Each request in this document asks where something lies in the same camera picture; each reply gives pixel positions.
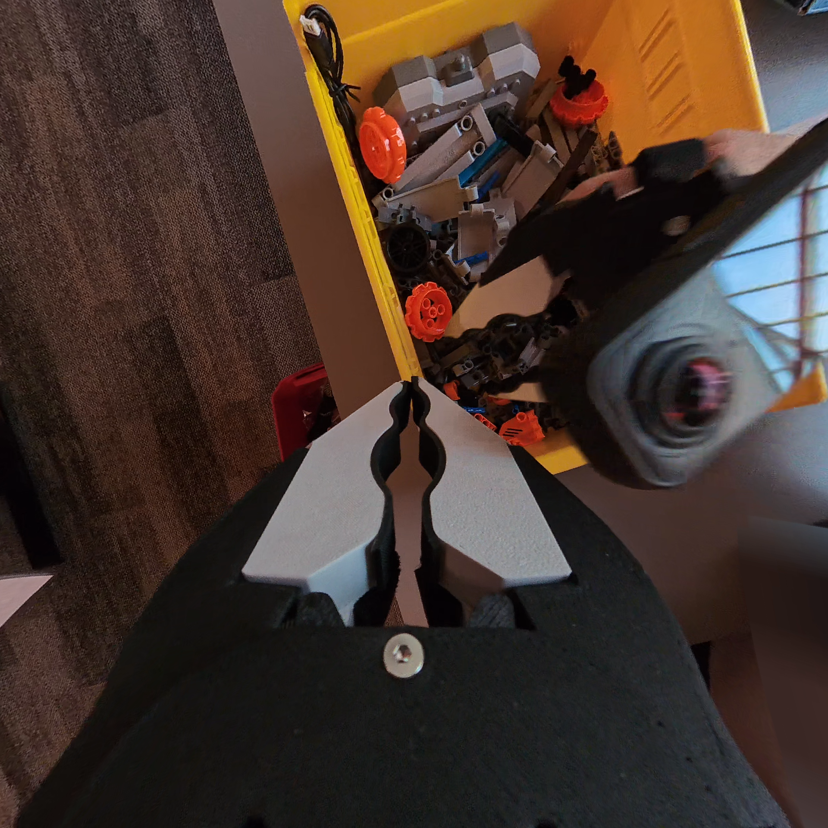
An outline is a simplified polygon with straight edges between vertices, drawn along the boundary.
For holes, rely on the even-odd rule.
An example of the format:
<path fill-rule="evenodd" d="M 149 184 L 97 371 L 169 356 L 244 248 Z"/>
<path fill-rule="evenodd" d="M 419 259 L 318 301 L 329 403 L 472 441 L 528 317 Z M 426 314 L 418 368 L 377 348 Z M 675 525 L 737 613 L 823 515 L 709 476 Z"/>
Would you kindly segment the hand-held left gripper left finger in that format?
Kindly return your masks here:
<path fill-rule="evenodd" d="M 400 572 L 387 480 L 411 390 L 392 384 L 311 443 L 243 566 L 247 580 L 326 594 L 348 626 L 385 624 Z"/>

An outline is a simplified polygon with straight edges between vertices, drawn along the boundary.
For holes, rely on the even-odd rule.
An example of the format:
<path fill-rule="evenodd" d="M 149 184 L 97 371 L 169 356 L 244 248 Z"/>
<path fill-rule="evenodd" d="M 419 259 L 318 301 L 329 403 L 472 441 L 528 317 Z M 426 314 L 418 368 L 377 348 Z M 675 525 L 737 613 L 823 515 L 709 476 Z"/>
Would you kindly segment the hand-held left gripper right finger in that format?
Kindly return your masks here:
<path fill-rule="evenodd" d="M 431 627 L 459 627 L 490 595 L 572 575 L 513 445 L 427 381 L 412 381 L 422 500 L 417 585 Z"/>

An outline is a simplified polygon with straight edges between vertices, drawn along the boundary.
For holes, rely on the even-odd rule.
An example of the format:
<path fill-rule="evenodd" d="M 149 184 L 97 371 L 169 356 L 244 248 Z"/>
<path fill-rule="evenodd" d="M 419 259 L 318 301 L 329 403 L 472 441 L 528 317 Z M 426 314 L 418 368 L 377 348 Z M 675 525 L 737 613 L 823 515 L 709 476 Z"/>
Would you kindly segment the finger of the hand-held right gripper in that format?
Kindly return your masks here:
<path fill-rule="evenodd" d="M 498 316 L 535 316 L 559 295 L 571 271 L 555 275 L 542 257 L 483 285 L 477 284 L 450 320 L 450 338 L 484 329 Z"/>
<path fill-rule="evenodd" d="M 540 382 L 524 382 L 515 388 L 505 388 L 504 385 L 494 384 L 482 391 L 482 396 L 491 399 L 501 399 L 516 402 L 527 402 L 534 404 L 547 404 L 550 402 L 543 385 Z"/>

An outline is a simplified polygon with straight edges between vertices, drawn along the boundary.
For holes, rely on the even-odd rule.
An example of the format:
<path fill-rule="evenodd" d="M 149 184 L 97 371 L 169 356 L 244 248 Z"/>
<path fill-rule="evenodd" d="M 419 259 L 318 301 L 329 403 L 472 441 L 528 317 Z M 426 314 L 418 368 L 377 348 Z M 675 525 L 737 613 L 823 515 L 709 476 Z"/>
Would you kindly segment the pile of building pieces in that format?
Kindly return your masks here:
<path fill-rule="evenodd" d="M 486 398 L 482 391 L 495 383 L 506 386 L 512 379 L 526 381 L 553 339 L 585 318 L 586 305 L 562 289 L 540 314 L 498 316 L 486 328 L 470 330 L 458 339 L 450 338 L 447 327 L 431 343 L 411 336 L 405 305 L 416 285 L 435 282 L 449 295 L 454 313 L 502 254 L 518 220 L 530 208 L 545 204 L 546 192 L 573 155 L 581 164 L 570 184 L 620 163 L 613 132 L 607 149 L 596 123 L 568 129 L 553 118 L 549 100 L 538 109 L 542 102 L 540 96 L 533 100 L 531 110 L 536 115 L 527 120 L 526 129 L 500 113 L 490 119 L 481 105 L 474 106 L 440 138 L 412 155 L 400 180 L 386 184 L 373 198 L 379 241 L 408 331 L 401 340 L 413 348 L 419 375 L 469 413 L 484 416 L 498 433 L 518 411 L 535 411 L 545 437 L 534 445 L 551 442 L 551 434 L 564 428 L 558 410 L 550 403 Z M 470 186 L 461 187 L 459 173 L 499 138 L 511 149 Z M 395 273 L 388 265 L 383 242 L 388 229 L 399 223 L 417 223 L 430 237 L 431 259 L 417 275 Z"/>

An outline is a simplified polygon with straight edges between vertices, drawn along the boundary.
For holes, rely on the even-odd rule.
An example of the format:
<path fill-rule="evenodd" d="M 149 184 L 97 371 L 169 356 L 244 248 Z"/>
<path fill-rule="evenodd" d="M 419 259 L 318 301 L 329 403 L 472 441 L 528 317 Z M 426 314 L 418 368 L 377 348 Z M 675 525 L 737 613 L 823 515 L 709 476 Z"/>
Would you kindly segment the black spoked wheel rim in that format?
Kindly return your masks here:
<path fill-rule="evenodd" d="M 391 226 L 383 242 L 389 267 L 404 276 L 417 275 L 431 259 L 430 237 L 417 223 Z"/>

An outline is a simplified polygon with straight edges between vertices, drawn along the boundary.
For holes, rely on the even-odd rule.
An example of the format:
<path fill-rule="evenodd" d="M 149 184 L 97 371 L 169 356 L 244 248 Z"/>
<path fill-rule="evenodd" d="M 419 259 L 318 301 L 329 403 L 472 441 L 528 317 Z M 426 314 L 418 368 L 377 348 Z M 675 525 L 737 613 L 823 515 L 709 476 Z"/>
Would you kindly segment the yellow plastic bin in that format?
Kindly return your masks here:
<path fill-rule="evenodd" d="M 305 48 L 312 102 L 398 365 L 399 382 L 409 381 L 411 387 L 418 378 L 437 389 L 419 375 L 413 348 L 401 340 L 408 331 L 373 206 L 373 198 L 386 183 L 367 170 L 358 146 L 364 112 L 376 106 L 373 91 L 389 68 L 418 56 L 459 49 L 488 29 L 517 23 L 532 36 L 540 60 L 525 107 L 512 116 L 522 129 L 536 115 L 531 110 L 533 100 L 541 97 L 538 109 L 542 110 L 554 94 L 549 87 L 562 82 L 558 69 L 567 55 L 583 70 L 594 69 L 605 87 L 608 108 L 595 123 L 607 149 L 609 134 L 615 134 L 622 160 L 606 172 L 589 173 L 585 181 L 632 164 L 645 149 L 702 140 L 702 132 L 721 123 L 766 125 L 737 2 L 436 2 L 411 7 L 404 2 L 333 2 L 330 9 L 318 4 L 302 9 L 299 2 L 286 2 L 285 9 L 295 25 L 299 47 Z M 573 155 L 546 192 L 545 204 L 536 208 L 563 202 L 583 183 L 568 182 L 580 164 Z M 530 208 L 528 215 L 536 208 Z M 825 400 L 820 363 L 769 411 Z M 410 422 L 416 425 L 412 390 Z M 517 461 L 539 461 L 548 468 L 557 456 L 551 448 L 552 441 L 544 441 L 513 446 L 512 453 Z"/>

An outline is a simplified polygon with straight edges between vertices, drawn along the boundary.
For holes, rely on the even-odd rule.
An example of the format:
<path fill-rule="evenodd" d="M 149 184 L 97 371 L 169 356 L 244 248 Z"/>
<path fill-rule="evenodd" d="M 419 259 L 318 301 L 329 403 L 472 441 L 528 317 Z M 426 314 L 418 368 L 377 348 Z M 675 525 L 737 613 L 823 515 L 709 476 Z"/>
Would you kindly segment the person's right hand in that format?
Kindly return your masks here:
<path fill-rule="evenodd" d="M 798 124 L 787 132 L 719 130 L 702 139 L 705 146 L 705 165 L 720 160 L 723 162 L 724 172 L 731 176 L 744 177 L 755 174 L 779 157 L 807 130 L 806 124 Z M 617 198 L 624 198 L 643 187 L 639 178 L 640 175 L 634 170 L 633 165 L 626 165 L 620 170 L 609 171 L 584 181 L 565 195 L 562 201 L 584 199 L 605 184 L 612 185 Z"/>

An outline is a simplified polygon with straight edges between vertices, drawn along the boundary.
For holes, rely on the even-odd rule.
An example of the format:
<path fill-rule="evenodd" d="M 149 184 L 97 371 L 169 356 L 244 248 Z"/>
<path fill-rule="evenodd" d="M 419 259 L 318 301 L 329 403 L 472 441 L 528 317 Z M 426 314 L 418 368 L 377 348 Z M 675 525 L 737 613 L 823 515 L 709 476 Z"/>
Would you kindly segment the orange connector piece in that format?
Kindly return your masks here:
<path fill-rule="evenodd" d="M 503 440 L 513 446 L 528 447 L 541 442 L 545 432 L 533 410 L 518 411 L 499 429 Z"/>

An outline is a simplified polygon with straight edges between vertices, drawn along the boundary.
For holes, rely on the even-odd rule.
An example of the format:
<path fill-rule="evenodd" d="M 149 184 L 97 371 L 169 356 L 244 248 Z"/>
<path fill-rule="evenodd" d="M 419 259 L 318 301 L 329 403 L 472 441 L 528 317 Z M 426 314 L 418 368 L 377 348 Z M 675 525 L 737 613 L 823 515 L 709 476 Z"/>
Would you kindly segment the small orange gear wheel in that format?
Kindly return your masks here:
<path fill-rule="evenodd" d="M 367 170 L 386 184 L 405 171 L 408 148 L 398 122 L 382 107 L 366 109 L 358 128 L 358 146 Z"/>
<path fill-rule="evenodd" d="M 405 305 L 405 322 L 414 339 L 431 343 L 440 339 L 452 318 L 450 297 L 435 282 L 416 285 Z"/>

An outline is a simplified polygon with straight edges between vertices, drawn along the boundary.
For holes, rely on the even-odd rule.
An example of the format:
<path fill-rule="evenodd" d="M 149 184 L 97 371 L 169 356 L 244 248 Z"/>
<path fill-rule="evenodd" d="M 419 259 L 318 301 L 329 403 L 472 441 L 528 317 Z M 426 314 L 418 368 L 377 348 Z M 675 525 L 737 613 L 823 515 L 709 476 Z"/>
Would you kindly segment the red case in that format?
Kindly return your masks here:
<path fill-rule="evenodd" d="M 340 422 L 323 363 L 282 379 L 273 391 L 271 403 L 283 462 Z"/>

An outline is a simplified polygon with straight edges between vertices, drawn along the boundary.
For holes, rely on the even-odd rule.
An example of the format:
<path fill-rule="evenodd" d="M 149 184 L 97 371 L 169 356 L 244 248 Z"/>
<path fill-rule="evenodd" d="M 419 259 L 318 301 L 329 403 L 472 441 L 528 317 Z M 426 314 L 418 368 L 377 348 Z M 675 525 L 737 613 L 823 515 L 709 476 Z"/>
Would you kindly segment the orange wheel with black pins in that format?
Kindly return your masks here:
<path fill-rule="evenodd" d="M 557 122 L 568 129 L 577 129 L 589 126 L 605 113 L 608 96 L 594 69 L 583 70 L 573 56 L 567 55 L 558 74 L 562 83 L 548 102 Z"/>

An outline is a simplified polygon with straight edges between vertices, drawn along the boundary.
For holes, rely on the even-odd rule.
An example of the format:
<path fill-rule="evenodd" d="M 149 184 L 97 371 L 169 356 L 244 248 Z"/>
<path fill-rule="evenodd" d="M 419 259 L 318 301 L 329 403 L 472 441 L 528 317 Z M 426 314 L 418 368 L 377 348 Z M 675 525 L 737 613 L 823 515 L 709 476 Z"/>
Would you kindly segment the large grey motor block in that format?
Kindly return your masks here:
<path fill-rule="evenodd" d="M 481 105 L 493 119 L 525 107 L 540 71 L 529 32 L 515 22 L 488 29 L 470 44 L 439 56 L 418 56 L 385 73 L 376 106 L 398 123 L 410 155 Z"/>

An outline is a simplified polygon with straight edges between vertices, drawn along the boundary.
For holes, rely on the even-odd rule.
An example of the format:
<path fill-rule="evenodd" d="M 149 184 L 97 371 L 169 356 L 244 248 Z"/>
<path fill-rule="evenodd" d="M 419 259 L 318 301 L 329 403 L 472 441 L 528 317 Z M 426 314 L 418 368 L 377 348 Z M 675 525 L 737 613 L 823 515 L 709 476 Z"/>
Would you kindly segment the white paper strip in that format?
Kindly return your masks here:
<path fill-rule="evenodd" d="M 1 627 L 52 578 L 47 574 L 11 574 L 1 577 Z"/>

